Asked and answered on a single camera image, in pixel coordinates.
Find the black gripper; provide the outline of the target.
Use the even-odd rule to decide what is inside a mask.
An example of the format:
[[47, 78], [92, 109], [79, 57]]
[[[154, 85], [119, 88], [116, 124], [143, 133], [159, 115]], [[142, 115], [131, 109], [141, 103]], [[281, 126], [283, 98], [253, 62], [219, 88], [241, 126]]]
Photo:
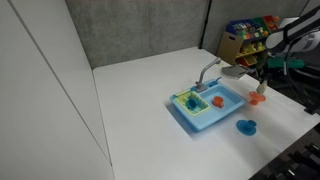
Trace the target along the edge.
[[258, 71], [259, 83], [269, 83], [276, 78], [276, 67], [270, 63], [265, 63], [262, 68]]

